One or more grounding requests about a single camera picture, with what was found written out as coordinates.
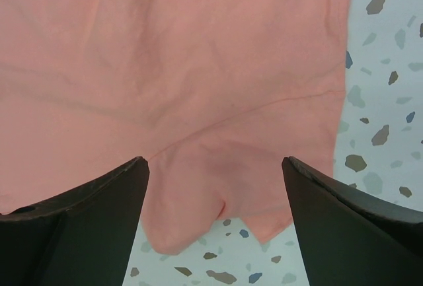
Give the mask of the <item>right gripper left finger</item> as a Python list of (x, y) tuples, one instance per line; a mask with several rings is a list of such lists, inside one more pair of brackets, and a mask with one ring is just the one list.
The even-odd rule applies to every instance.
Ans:
[(1, 284), (121, 286), (149, 179), (136, 157), (1, 216)]

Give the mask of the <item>salmon pink t shirt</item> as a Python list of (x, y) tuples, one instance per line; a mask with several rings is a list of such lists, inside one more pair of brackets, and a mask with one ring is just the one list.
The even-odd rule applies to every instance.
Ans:
[(283, 158), (332, 171), (349, 4), (1, 0), (1, 212), (141, 156), (156, 252), (234, 217), (268, 242)]

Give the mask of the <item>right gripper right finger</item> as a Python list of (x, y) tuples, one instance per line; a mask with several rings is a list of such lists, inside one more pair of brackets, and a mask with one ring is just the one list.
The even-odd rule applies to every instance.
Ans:
[(282, 161), (310, 285), (422, 284), (422, 212), (332, 179), (295, 157)]

